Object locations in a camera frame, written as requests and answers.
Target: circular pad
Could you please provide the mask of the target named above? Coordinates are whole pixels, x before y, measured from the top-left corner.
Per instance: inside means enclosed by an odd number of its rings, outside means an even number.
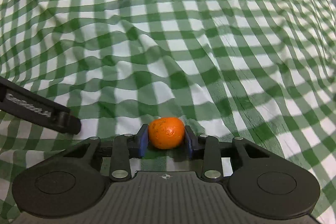
[[[93,206],[105,190],[104,177],[82,159],[56,158],[31,167],[13,181],[20,210],[59,218]]]
[[[67,172],[51,172],[36,179],[35,186],[46,194],[62,194],[70,190],[76,178]]]
[[[296,187],[295,179],[280,172],[267,172],[257,179],[258,186],[267,193],[284,195],[293,191]]]
[[[283,159],[252,159],[230,177],[228,189],[240,207],[270,219],[311,212],[320,196],[316,178]]]

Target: green and white checkered cloth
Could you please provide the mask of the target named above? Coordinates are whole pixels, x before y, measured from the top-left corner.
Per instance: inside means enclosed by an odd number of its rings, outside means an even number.
[[[0,222],[11,182],[90,136],[180,117],[242,136],[313,173],[313,215],[335,224],[335,7],[330,0],[0,0],[0,76],[71,108],[78,136],[0,112]],[[188,170],[179,149],[133,170]]]

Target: black bracket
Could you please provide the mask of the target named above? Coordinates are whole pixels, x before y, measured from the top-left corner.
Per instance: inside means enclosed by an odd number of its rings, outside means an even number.
[[[23,87],[0,77],[0,109],[60,133],[76,135],[81,130],[81,122],[70,115],[70,109],[43,98]]]
[[[119,135],[114,141],[90,137],[28,168],[13,181],[17,206],[51,218],[89,208],[111,183],[131,178],[129,159],[144,156],[147,128],[144,124],[136,135]],[[100,174],[103,157],[111,157],[109,177]]]
[[[242,137],[226,143],[208,135],[196,137],[189,127],[185,132],[189,157],[203,158],[200,178],[222,184],[242,208],[271,219],[312,212],[320,187],[307,170]],[[223,177],[222,157],[230,158],[233,174],[229,177]]]

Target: crosshair symbol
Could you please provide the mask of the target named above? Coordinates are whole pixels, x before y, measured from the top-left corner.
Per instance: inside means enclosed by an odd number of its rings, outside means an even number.
[[[161,178],[167,180],[167,179],[170,179],[172,176],[171,175],[168,175],[168,174],[164,174],[161,176]]]

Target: black mounting plate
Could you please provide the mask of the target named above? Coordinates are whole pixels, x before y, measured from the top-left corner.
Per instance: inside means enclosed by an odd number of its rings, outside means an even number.
[[[320,195],[307,170],[245,140],[219,142],[185,127],[191,159],[203,159],[201,174],[138,171],[147,125],[114,141],[87,139],[19,174],[13,196],[18,223],[318,223],[310,216]],[[99,173],[111,157],[109,176]],[[221,157],[234,173],[223,176]]]

